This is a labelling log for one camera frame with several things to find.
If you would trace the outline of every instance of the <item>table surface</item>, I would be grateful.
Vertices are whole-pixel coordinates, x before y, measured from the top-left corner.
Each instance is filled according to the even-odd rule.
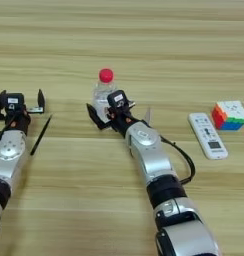
[[[216,101],[244,104],[244,1],[233,0],[0,0],[0,91],[34,106],[42,88],[47,101],[46,114],[32,117],[29,148],[54,114],[3,213],[0,256],[156,255],[134,160],[86,112],[103,67],[137,102],[133,114],[150,106],[152,126],[194,159],[188,196],[223,255],[244,256],[244,128],[219,132],[229,157],[211,161],[187,121]]]

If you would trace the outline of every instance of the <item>wire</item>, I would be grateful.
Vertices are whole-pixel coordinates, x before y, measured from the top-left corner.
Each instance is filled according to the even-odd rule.
[[[172,147],[174,147],[177,151],[179,151],[181,153],[181,155],[184,157],[184,159],[187,161],[187,163],[190,167],[190,176],[181,180],[181,184],[185,185],[185,184],[191,182],[191,180],[193,179],[193,177],[196,174],[196,168],[195,168],[195,164],[194,164],[193,160],[190,158],[190,156],[185,151],[183,151],[180,147],[178,147],[175,142],[171,142],[170,140],[164,138],[162,135],[160,135],[160,137],[161,137],[161,141],[163,143],[169,144]]]
[[[12,118],[10,119],[10,121],[6,124],[6,126],[0,131],[0,140],[4,134],[4,132],[6,131],[6,129],[9,128],[9,126],[12,124],[12,122],[17,118],[18,114],[15,113]]]

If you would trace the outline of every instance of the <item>colorful cube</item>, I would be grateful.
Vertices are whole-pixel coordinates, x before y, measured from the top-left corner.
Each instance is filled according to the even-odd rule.
[[[219,130],[238,130],[244,125],[244,107],[240,101],[217,102],[212,116]]]

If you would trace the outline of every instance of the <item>water bottle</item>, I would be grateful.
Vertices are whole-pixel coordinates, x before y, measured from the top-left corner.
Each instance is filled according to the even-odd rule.
[[[99,73],[99,81],[94,88],[93,106],[96,109],[98,116],[105,123],[109,121],[107,118],[109,108],[107,97],[116,90],[117,88],[113,82],[112,70],[102,69]]]

